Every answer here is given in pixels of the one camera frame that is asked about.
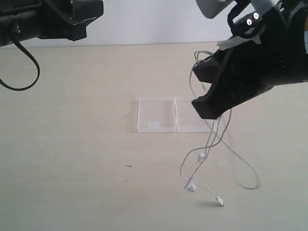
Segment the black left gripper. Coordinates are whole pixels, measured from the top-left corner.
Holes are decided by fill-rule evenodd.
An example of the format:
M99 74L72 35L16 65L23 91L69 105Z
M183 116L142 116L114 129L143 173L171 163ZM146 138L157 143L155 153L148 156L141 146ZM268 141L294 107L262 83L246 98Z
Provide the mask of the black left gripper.
M40 39L78 41L87 37L87 26L103 16L102 0L43 0Z

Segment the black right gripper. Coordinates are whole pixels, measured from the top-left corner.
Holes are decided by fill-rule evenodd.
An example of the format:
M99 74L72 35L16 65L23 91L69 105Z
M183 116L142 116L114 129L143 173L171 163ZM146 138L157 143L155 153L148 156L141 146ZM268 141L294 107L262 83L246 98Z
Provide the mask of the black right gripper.
M232 36L193 68L200 82L211 84L192 101L202 119L308 79L307 1L238 0L227 22Z

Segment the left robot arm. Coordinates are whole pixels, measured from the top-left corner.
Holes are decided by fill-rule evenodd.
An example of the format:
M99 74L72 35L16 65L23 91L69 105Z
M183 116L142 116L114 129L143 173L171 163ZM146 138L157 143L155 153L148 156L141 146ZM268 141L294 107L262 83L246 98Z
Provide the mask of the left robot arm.
M0 45L33 38L78 41L104 13L102 0L2 0Z

